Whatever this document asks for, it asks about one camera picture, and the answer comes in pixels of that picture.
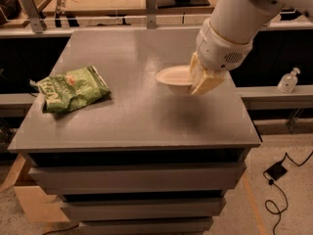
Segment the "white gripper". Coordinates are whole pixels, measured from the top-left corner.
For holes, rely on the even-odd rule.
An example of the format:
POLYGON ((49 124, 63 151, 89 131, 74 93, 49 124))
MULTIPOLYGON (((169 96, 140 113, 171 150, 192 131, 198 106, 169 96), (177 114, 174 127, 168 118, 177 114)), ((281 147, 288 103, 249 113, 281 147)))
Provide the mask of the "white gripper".
POLYGON ((210 25, 210 20, 206 19, 198 33, 196 52, 190 61, 191 94, 205 94, 223 83, 225 71, 239 67, 251 48, 251 41, 238 44, 219 36, 210 25))

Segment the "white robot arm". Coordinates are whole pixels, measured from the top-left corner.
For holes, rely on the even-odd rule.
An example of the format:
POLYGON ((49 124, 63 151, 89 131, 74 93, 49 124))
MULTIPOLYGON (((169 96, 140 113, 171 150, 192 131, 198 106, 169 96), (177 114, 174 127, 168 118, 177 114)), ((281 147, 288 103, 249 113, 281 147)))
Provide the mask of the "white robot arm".
POLYGON ((238 68, 252 49, 256 34, 283 9, 313 18, 313 0, 218 0, 196 39, 190 62, 190 93, 204 94, 238 68))

